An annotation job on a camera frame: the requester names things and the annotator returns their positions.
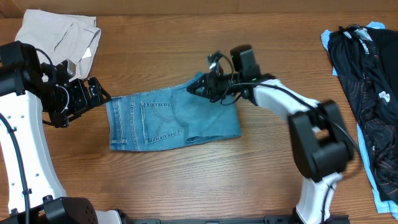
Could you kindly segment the light blue denim jeans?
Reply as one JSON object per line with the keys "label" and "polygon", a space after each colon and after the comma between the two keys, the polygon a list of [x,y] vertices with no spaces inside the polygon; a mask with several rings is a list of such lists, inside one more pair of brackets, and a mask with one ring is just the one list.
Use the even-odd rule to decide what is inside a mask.
{"label": "light blue denim jeans", "polygon": [[234,104],[211,103],[187,91],[200,77],[197,73],[177,86],[112,98],[106,104],[110,149],[164,151],[240,137]]}

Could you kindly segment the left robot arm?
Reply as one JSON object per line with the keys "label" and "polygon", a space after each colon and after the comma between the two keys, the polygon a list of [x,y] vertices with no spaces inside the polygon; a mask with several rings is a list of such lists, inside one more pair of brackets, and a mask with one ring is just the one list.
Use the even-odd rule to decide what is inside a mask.
{"label": "left robot arm", "polygon": [[7,223],[121,223],[87,198],[69,197],[49,153],[44,126],[67,128],[110,101],[96,78],[73,79],[74,64],[42,63],[40,49],[16,41],[1,47],[1,149],[9,184]]}

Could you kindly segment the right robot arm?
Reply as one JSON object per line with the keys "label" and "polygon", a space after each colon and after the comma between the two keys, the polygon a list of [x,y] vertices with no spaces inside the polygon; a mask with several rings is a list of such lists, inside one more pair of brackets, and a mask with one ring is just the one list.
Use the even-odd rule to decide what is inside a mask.
{"label": "right robot arm", "polygon": [[228,95],[249,100],[270,110],[289,126],[292,154],[303,176],[298,204],[290,215],[266,215],[262,223],[349,223],[346,215],[332,215],[330,205],[336,185],[354,157],[356,144],[333,101],[320,103],[262,73],[251,45],[231,49],[231,73],[220,65],[221,52],[208,56],[210,71],[187,87],[193,95],[221,102]]}

